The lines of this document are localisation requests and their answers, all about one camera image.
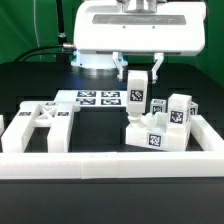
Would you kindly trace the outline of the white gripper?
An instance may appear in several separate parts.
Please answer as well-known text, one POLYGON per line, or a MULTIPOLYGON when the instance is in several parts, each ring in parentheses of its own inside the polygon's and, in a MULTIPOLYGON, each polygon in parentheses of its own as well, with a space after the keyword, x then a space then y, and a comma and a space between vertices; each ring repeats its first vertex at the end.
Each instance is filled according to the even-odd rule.
POLYGON ((118 79, 128 62, 123 54, 153 54, 151 81, 166 55, 195 56, 205 46, 203 2, 168 2, 155 13, 124 12, 118 1, 86 1, 77 11, 74 44, 84 52, 112 53, 118 79))

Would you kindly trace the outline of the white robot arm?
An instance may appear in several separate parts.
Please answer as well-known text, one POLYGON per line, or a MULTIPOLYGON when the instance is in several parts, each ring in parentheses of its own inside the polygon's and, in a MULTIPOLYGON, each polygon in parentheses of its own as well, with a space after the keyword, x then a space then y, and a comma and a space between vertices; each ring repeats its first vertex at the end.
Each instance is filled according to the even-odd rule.
POLYGON ((128 55, 151 55, 152 79, 166 56, 196 56, 205 46, 206 3, 85 0, 78 8, 72 65, 90 75, 124 77, 128 55))

